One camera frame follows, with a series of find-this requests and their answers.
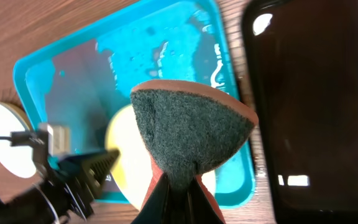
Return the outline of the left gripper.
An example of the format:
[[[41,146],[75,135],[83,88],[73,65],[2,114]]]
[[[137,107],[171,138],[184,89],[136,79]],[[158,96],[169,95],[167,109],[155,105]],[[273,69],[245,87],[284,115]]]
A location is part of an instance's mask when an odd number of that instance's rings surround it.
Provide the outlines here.
[[[69,211],[87,220],[119,156],[114,149],[67,157],[32,188],[7,203],[0,199],[0,223],[60,223]]]

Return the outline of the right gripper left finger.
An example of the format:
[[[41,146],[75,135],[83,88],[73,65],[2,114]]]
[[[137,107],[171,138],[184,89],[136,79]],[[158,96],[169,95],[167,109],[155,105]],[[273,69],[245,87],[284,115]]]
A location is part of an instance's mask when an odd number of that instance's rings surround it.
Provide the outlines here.
[[[168,175],[163,173],[132,224],[178,224],[178,202]]]

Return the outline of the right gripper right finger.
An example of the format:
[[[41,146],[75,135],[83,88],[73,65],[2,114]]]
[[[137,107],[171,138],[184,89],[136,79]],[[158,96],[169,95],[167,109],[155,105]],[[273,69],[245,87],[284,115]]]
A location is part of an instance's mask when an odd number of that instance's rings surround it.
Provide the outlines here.
[[[182,210],[184,224],[224,224],[196,178],[186,190]]]

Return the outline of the yellow plate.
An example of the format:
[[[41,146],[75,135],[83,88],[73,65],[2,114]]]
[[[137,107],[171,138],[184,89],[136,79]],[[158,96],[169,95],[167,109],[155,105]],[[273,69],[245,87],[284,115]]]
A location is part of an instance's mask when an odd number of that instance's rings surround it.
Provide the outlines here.
[[[104,146],[117,149],[119,158],[111,174],[123,196],[140,210],[153,177],[152,161],[140,135],[132,105],[121,108],[110,120]]]

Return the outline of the red sponge with green scourer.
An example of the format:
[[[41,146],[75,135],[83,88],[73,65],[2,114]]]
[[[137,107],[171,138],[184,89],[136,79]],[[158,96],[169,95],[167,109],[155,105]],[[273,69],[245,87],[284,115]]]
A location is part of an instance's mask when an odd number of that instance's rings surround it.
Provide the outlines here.
[[[160,177],[166,173],[178,195],[179,223],[184,223],[184,195],[193,178],[218,214],[213,196],[201,185],[201,176],[242,147],[259,122],[257,114],[221,90],[181,80],[141,83],[132,89],[131,103]],[[150,185],[144,204],[157,182]]]

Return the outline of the light blue plate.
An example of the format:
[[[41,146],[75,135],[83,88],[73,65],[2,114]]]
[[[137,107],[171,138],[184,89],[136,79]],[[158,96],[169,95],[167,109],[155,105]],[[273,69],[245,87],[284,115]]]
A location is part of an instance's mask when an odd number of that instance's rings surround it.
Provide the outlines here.
[[[32,161],[32,148],[29,146],[12,147],[6,138],[12,132],[26,130],[15,116],[0,104],[0,163],[10,173],[28,179],[35,175],[36,168]]]

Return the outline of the green-rimmed plate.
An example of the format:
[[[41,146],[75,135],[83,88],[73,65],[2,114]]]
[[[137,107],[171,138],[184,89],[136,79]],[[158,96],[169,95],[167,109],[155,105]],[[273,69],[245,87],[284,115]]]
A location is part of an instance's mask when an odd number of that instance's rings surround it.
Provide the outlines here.
[[[33,130],[33,127],[24,110],[10,103],[0,102],[0,104],[9,110],[15,116],[15,118],[20,121],[20,123],[23,125],[23,127],[25,127],[26,130]]]

